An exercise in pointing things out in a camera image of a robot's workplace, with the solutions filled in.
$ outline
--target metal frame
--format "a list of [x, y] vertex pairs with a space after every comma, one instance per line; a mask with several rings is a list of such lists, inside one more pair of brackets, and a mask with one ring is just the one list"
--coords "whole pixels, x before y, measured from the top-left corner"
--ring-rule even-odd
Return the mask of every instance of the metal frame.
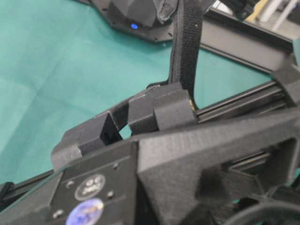
[[[88, 4], [87, 0], [79, 1]], [[113, 23], [107, 17], [106, 11], [102, 10], [103, 7], [100, 5], [96, 7], [99, 14], [114, 29], [129, 32], [154, 43], [173, 38], [173, 24], [167, 25], [167, 30], [162, 27], [158, 33], [153, 31], [157, 33], [156, 37], [147, 35], [150, 30], [139, 35], [136, 30], [128, 29], [128, 22]], [[234, 16], [212, 8], [204, 15], [200, 47], [265, 73], [281, 68], [284, 61], [293, 53], [292, 40], [248, 22], [241, 22]]]

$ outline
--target screw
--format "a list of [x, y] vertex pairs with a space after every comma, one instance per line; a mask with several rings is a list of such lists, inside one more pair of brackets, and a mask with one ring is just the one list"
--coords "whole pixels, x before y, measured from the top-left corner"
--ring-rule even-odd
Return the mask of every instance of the screw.
[[66, 188], [70, 188], [75, 182], [70, 180], [67, 184], [66, 184]]
[[53, 219], [57, 219], [62, 214], [64, 214], [64, 210], [57, 210], [55, 213], [53, 213]]
[[114, 192], [113, 192], [113, 191], [109, 191], [109, 192], [107, 193], [107, 197], [108, 197], [109, 199], [113, 198], [113, 197], [114, 197]]
[[116, 170], [119, 167], [119, 163], [113, 164], [113, 169]]

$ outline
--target white object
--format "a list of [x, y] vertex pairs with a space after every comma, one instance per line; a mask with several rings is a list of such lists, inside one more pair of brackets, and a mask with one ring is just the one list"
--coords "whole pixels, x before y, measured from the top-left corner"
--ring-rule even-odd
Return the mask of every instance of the white object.
[[258, 20], [264, 23], [267, 22], [282, 2], [283, 0], [269, 0], [258, 16]]
[[297, 4], [298, 0], [291, 0], [290, 3], [285, 7], [282, 14], [274, 24], [272, 31], [276, 31], [278, 27], [282, 24], [282, 22], [288, 17], [288, 15], [291, 13], [291, 11], [295, 8], [295, 5]]

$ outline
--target blue sticker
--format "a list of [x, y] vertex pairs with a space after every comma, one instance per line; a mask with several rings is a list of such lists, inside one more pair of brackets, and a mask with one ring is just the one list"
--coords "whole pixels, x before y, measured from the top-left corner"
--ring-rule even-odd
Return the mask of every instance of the blue sticker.
[[104, 203], [92, 198], [77, 205], [69, 214], [66, 225], [94, 225], [101, 218]]

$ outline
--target textured black surface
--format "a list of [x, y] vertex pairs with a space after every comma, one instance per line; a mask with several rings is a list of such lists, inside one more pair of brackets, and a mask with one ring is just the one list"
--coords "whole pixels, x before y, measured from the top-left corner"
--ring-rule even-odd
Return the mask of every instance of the textured black surface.
[[54, 170], [121, 139], [109, 112], [94, 117], [64, 134], [51, 155]]
[[300, 103], [300, 70], [296, 65], [288, 64], [273, 73], [273, 76], [281, 85], [288, 96], [290, 105]]
[[194, 110], [187, 90], [158, 97], [154, 103], [158, 129], [167, 130], [196, 124]]
[[[180, 224], [205, 202], [195, 196], [201, 174], [206, 169], [247, 157], [291, 138], [299, 143], [299, 125], [299, 109], [289, 109], [265, 116], [219, 121], [202, 128], [180, 129], [172, 134], [141, 140], [138, 173], [160, 222], [164, 225]], [[295, 150], [294, 155], [289, 155], [292, 163], [288, 171], [295, 172], [299, 165], [299, 148]], [[274, 180], [278, 178], [277, 185], [291, 181], [290, 177], [279, 179], [281, 175], [274, 173], [272, 176]], [[218, 183], [213, 184], [216, 188], [227, 187], [224, 181], [217, 179]], [[211, 196], [211, 205], [228, 201], [228, 194]]]
[[62, 173], [57, 174], [12, 208], [0, 214], [1, 225], [45, 224], [51, 208], [51, 201], [60, 182]]
[[156, 98], [182, 90], [180, 83], [148, 88], [144, 95], [133, 97], [129, 101], [128, 125], [134, 135], [158, 130], [154, 114]]

